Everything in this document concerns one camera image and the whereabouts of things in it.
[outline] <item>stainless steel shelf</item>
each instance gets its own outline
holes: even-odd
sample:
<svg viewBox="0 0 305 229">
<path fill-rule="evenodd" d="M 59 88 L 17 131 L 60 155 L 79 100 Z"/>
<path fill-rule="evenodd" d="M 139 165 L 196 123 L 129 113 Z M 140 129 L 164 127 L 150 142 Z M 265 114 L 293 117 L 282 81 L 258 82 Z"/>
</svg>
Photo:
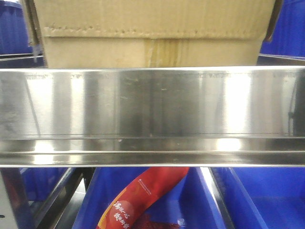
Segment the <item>stainless steel shelf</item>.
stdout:
<svg viewBox="0 0 305 229">
<path fill-rule="evenodd" d="M 0 166 L 304 166 L 305 67 L 0 70 Z"/>
</svg>

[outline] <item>cardboard box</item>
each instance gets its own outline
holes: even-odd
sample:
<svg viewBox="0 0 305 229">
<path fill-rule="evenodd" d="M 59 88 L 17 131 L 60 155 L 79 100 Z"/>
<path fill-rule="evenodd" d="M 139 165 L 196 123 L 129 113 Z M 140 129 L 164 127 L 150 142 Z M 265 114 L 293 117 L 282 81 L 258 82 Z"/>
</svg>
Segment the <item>cardboard box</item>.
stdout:
<svg viewBox="0 0 305 229">
<path fill-rule="evenodd" d="M 280 0 L 27 0 L 51 68 L 254 65 Z"/>
</svg>

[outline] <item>blue plastic bin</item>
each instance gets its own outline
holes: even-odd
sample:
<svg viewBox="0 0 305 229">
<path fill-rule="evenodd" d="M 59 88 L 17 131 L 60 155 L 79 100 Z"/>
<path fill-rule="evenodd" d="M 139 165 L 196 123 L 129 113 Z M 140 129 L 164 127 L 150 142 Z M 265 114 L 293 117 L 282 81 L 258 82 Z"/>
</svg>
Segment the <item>blue plastic bin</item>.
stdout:
<svg viewBox="0 0 305 229">
<path fill-rule="evenodd" d="M 284 0 L 272 42 L 261 53 L 305 56 L 305 0 Z"/>
<path fill-rule="evenodd" d="M 21 4 L 0 0 L 0 54 L 32 53 Z"/>
<path fill-rule="evenodd" d="M 95 229 L 102 213 L 133 179 L 147 168 L 97 168 L 73 229 Z M 209 192 L 200 168 L 146 210 L 151 221 L 179 224 L 183 229 L 225 229 L 223 219 Z"/>
<path fill-rule="evenodd" d="M 20 170 L 29 201 L 44 201 L 66 168 L 22 168 Z"/>
<path fill-rule="evenodd" d="M 214 170 L 236 229 L 305 228 L 305 168 Z"/>
</svg>

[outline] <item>red package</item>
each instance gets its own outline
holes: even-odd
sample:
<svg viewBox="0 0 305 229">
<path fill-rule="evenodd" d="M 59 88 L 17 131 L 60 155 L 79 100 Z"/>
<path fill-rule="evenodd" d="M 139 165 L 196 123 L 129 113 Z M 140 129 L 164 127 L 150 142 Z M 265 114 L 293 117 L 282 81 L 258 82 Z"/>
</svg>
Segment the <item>red package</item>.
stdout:
<svg viewBox="0 0 305 229">
<path fill-rule="evenodd" d="M 188 167 L 147 169 L 113 200 L 103 213 L 96 229 L 130 229 L 148 207 L 185 177 L 188 169 Z"/>
</svg>

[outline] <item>metal bar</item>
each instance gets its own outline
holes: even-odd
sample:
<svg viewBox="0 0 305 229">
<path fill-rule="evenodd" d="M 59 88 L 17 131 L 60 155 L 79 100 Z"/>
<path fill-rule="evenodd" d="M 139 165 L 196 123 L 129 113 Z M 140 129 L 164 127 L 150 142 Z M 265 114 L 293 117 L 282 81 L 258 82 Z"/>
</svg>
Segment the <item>metal bar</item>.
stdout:
<svg viewBox="0 0 305 229">
<path fill-rule="evenodd" d="M 37 68 L 43 67 L 43 56 L 9 57 L 0 59 L 0 68 Z"/>
<path fill-rule="evenodd" d="M 35 227 L 37 227 L 42 219 L 45 217 L 46 213 L 51 208 L 52 204 L 60 194 L 61 190 L 66 186 L 68 183 L 71 175 L 74 172 L 74 168 L 68 168 L 67 171 L 62 175 L 59 182 L 56 184 L 52 192 L 49 194 L 48 198 L 37 208 L 34 212 L 34 220 L 35 220 Z"/>
<path fill-rule="evenodd" d="M 33 56 L 33 54 L 32 53 L 3 54 L 3 55 L 0 55 L 0 60 L 7 59 L 7 58 L 20 58 L 20 57 L 30 57 L 30 56 Z"/>
<path fill-rule="evenodd" d="M 257 65 L 305 65 L 304 57 L 293 57 L 293 56 L 279 56 L 279 55 L 265 55 L 260 54 L 258 56 Z"/>
<path fill-rule="evenodd" d="M 34 229 L 19 169 L 0 169 L 0 193 L 0 228 Z"/>
<path fill-rule="evenodd" d="M 54 229 L 71 229 L 72 228 L 74 221 L 76 219 L 77 213 L 85 198 L 85 195 L 86 195 L 85 185 L 84 185 L 84 182 L 81 181 Z"/>
<path fill-rule="evenodd" d="M 301 66 L 0 70 L 0 166 L 304 166 L 304 85 Z"/>
<path fill-rule="evenodd" d="M 82 180 L 81 169 L 69 168 L 34 215 L 36 229 L 53 229 Z"/>
<path fill-rule="evenodd" d="M 205 182 L 209 188 L 209 191 L 211 192 L 213 199 L 215 200 L 215 204 L 217 205 L 219 212 L 222 215 L 226 229 L 234 229 L 235 227 L 233 225 L 230 214 L 226 208 L 223 197 L 219 191 L 211 169 L 207 167 L 202 167 L 200 169 L 205 179 Z"/>
</svg>

